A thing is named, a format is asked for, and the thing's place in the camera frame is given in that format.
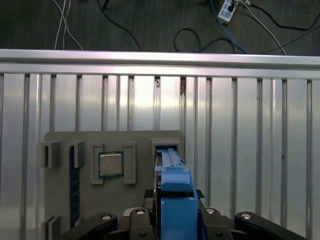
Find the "corrugated metal panel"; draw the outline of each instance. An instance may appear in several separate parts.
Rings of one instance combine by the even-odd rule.
[[[312,180],[311,195],[308,201],[311,204],[307,208],[309,215],[312,213],[312,219],[309,228],[313,230],[313,239],[318,239],[320,236],[320,82],[315,81],[312,89],[312,109],[313,109],[313,131],[312,131],[312,154],[311,172],[308,176]]]
[[[44,53],[0,50],[1,239],[40,239],[49,130],[181,130],[206,205],[320,235],[318,58]]]

